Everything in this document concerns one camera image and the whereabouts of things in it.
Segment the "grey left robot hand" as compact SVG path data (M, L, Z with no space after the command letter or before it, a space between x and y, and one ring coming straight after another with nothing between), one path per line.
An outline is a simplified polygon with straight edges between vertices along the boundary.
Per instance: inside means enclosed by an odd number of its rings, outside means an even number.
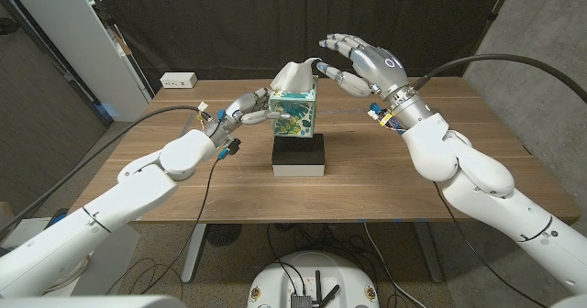
M218 148L242 125L256 125L267 119L287 119L292 116L284 111L271 111L268 107L272 90L260 88L253 93L245 93L236 99L226 110L218 112L217 118L208 123L206 135Z

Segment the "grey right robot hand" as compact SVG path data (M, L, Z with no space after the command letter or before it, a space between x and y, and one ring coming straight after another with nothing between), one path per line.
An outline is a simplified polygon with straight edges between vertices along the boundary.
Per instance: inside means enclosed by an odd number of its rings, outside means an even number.
M389 104L399 124L409 129L434 114L409 83L403 64L388 50L374 47L350 34L329 34L319 46L333 50L352 62L353 73L325 62L316 68L347 93L360 98L376 95Z

